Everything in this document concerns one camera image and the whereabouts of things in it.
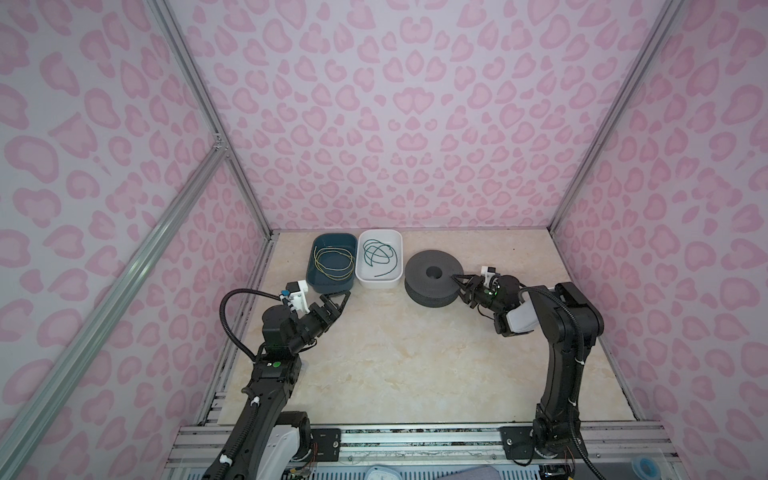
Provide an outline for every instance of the pink leopard print wall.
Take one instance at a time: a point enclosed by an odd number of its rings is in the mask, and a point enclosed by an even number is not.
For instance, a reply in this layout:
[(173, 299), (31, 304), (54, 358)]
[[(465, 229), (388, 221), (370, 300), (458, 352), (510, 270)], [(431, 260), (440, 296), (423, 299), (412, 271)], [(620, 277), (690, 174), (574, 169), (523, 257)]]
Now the pink leopard print wall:
[(0, 7), (0, 435), (212, 144), (147, 13)]
[(171, 3), (290, 229), (547, 225), (663, 2)]
[(226, 340), (219, 302), (262, 242), (222, 166), (19, 478), (156, 478)]
[(693, 480), (768, 476), (766, 25), (691, 4), (556, 239)]

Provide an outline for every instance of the beige marble surface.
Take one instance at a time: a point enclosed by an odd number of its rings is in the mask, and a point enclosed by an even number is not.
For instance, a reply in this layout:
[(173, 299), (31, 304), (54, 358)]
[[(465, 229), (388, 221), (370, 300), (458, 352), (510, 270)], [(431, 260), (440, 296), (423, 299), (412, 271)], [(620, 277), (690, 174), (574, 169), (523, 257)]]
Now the beige marble surface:
[[(304, 278), (318, 233), (282, 233), (262, 290), (278, 293)], [(466, 273), (491, 265), (527, 285), (554, 286), (568, 274), (546, 230), (403, 232), (407, 260), (421, 250), (444, 250)], [(310, 289), (310, 300), (317, 295)], [(261, 344), (259, 299), (245, 343)], [(320, 423), (530, 421), (544, 392), (548, 344), (536, 329), (504, 338), (493, 322), (461, 300), (430, 309), (413, 302), (402, 279), (393, 290), (368, 290), (357, 281), (346, 310), (318, 345), (302, 353), (303, 368), (287, 409)], [(243, 408), (241, 386), (250, 362), (238, 356), (219, 423), (232, 425)], [(582, 420), (632, 420), (603, 349), (592, 349), (581, 388)]]

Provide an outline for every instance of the black mounting bracket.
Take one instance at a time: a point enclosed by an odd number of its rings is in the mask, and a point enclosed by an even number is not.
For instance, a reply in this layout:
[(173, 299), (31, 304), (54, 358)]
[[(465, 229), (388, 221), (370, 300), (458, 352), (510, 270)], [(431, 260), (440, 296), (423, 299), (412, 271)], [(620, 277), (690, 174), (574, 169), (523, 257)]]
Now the black mounting bracket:
[(316, 462), (338, 462), (341, 449), (340, 429), (312, 429), (312, 443), (317, 444)]
[[(533, 451), (533, 457), (531, 457), (531, 450), (534, 448), (534, 441), (531, 437), (530, 426), (519, 427), (501, 427), (498, 429), (502, 436), (502, 447), (504, 447), (504, 454), (507, 460), (517, 460), (518, 462), (526, 462), (529, 458), (534, 460), (542, 460), (544, 457), (540, 456), (536, 451)], [(570, 447), (571, 452), (574, 455), (578, 455), (576, 446), (573, 442), (566, 442), (562, 451), (558, 453), (555, 458), (565, 458), (565, 446)]]

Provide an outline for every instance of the black wire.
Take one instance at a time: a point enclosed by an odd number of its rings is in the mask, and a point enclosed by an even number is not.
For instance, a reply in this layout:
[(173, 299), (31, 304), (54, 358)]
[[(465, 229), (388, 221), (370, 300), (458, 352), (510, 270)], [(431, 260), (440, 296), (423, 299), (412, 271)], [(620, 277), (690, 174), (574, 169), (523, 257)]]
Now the black wire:
[(578, 454), (581, 455), (581, 459), (584, 461), (584, 464), (592, 471), (595, 477), (598, 478), (598, 480), (606, 480), (606, 478), (601, 474), (598, 469), (592, 465), (592, 462), (589, 459), (589, 455), (587, 455), (587, 452), (584, 450), (584, 446), (579, 442), (578, 435), (576, 434), (576, 422), (574, 419), (574, 414), (576, 412), (576, 405), (578, 404), (578, 393), (581, 389), (581, 376), (584, 373), (584, 334), (581, 330), (581, 325), (579, 325), (579, 322), (576, 320), (576, 316), (574, 316), (573, 312), (571, 312), (570, 309), (568, 309), (568, 306), (565, 305), (565, 303), (560, 300), (560, 297), (557, 295), (554, 295), (549, 290), (543, 290), (540, 288), (536, 288), (533, 286), (527, 286), (524, 288), (521, 288), (518, 291), (518, 298), (522, 301), (522, 294), (523, 292), (536, 292), (539, 295), (546, 296), (555, 304), (557, 304), (560, 308), (563, 309), (566, 315), (568, 315), (568, 318), (571, 320), (571, 323), (573, 323), (574, 330), (576, 331), (576, 369), (574, 374), (574, 388), (571, 392), (571, 397), (568, 401), (571, 404), (571, 408), (568, 409), (568, 430), (571, 435), (571, 441), (576, 446), (576, 450), (578, 451)]
[(491, 319), (491, 320), (493, 320), (493, 321), (496, 321), (496, 319), (495, 319), (495, 318), (493, 318), (492, 316), (488, 316), (488, 315), (485, 315), (483, 312), (481, 312), (481, 311), (480, 311), (480, 306), (479, 306), (479, 305), (478, 305), (478, 313), (479, 313), (480, 315), (484, 316), (485, 318), (489, 318), (489, 319)]
[(531, 462), (533, 462), (533, 445), (531, 445), (531, 456), (530, 456), (530, 457), (528, 457), (528, 461), (527, 461), (526, 463), (520, 463), (520, 462), (518, 462), (517, 460), (515, 460), (514, 458), (512, 459), (512, 461), (513, 461), (513, 462), (514, 462), (516, 465), (519, 465), (519, 466), (521, 466), (521, 467), (527, 467), (527, 466), (529, 466), (529, 465), (531, 464)]
[(261, 357), (261, 351), (264, 345), (262, 344), (262, 346), (259, 347), (259, 355), (254, 355), (248, 347), (246, 347), (241, 341), (238, 340), (229, 324), (227, 323), (227, 302), (232, 296), (237, 295), (238, 293), (251, 293), (253, 295), (265, 296), (266, 298), (277, 300), (278, 302), (280, 301), (280, 297), (273, 295), (272, 293), (265, 293), (261, 290), (254, 290), (252, 288), (236, 288), (235, 290), (229, 292), (227, 295), (224, 295), (224, 298), (221, 299), (221, 304), (219, 304), (219, 320), (221, 321), (221, 328), (224, 329), (224, 333), (230, 337), (232, 343), (234, 343), (241, 352), (248, 355), (248, 358), (251, 362), (256, 363), (259, 361), (259, 357)]
[(315, 345), (317, 345), (317, 339), (312, 339), (312, 342), (308, 346), (305, 346), (304, 348), (299, 350), (299, 353), (312, 349)]
[[(246, 405), (246, 408), (249, 408), (250, 411), (248, 412), (248, 417), (245, 421), (245, 424), (243, 425), (243, 428), (240, 430), (240, 434), (235, 438), (234, 443), (229, 449), (222, 449), (219, 453), (219, 456), (226, 455), (229, 458), (234, 458), (235, 455), (237, 455), (238, 452), (240, 452), (240, 449), (243, 448), (243, 443), (245, 443), (245, 439), (250, 433), (251, 429), (253, 428), (253, 425), (256, 423), (256, 418), (259, 413), (259, 407), (261, 403), (260, 402), (249, 402), (248, 405)], [(227, 471), (230, 469), (231, 465), (227, 463), (219, 463), (219, 468), (214, 474), (212, 480), (223, 480), (224, 477), (227, 475)]]

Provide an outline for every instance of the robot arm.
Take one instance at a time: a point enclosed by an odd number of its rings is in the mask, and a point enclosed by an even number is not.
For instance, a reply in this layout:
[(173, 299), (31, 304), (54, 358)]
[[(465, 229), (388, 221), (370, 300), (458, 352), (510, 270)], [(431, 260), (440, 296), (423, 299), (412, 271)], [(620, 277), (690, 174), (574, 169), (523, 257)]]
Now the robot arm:
[[(250, 381), (242, 390), (247, 395), (245, 406), (218, 459), (203, 475), (205, 480), (273, 480), (275, 477), (267, 474), (274, 468), (283, 471), (286, 452), (298, 459), (309, 454), (310, 423), (306, 413), (283, 412), (281, 416), (281, 412), (299, 379), (299, 353), (311, 348), (341, 316), (349, 291), (321, 295), (323, 306), (313, 303), (307, 308), (309, 312), (299, 318), (296, 305), (302, 300), (297, 300), (296, 289), (302, 291), (297, 283), (289, 283), (281, 295), (283, 304), (271, 306), (262, 315), (264, 344), (253, 363)], [(342, 295), (341, 304), (331, 300)], [(293, 430), (276, 429), (277, 423), (287, 423)], [(296, 437), (298, 449), (293, 449)]]
[(523, 335), (541, 325), (549, 342), (549, 367), (544, 395), (536, 405), (534, 447), (540, 456), (554, 458), (578, 443), (574, 447), (581, 453), (578, 393), (584, 362), (603, 333), (601, 314), (571, 282), (558, 283), (551, 292), (546, 286), (523, 286), (492, 267), (483, 267), (481, 276), (456, 275), (454, 281), (470, 308), (483, 306), (494, 313), (496, 333)]

